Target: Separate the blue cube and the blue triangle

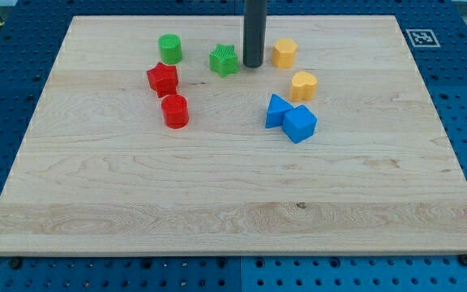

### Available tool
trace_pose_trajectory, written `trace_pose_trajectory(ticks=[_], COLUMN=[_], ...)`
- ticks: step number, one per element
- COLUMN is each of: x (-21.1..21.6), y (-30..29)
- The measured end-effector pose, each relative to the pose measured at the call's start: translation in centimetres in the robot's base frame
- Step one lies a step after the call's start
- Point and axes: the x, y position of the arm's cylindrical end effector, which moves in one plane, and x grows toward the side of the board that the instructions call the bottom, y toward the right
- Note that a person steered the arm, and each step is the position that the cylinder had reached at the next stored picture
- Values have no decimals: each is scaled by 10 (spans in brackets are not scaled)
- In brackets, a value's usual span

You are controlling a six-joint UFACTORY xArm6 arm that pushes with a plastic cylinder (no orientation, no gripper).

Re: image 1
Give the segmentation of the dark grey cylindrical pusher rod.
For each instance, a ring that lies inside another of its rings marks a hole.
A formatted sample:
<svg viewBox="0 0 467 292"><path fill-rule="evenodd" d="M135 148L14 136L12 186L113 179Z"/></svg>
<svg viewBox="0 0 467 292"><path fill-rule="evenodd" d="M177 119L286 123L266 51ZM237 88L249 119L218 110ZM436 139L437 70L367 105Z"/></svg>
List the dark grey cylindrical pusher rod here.
<svg viewBox="0 0 467 292"><path fill-rule="evenodd" d="M243 64L249 68L263 63L268 3L246 0L243 14Z"/></svg>

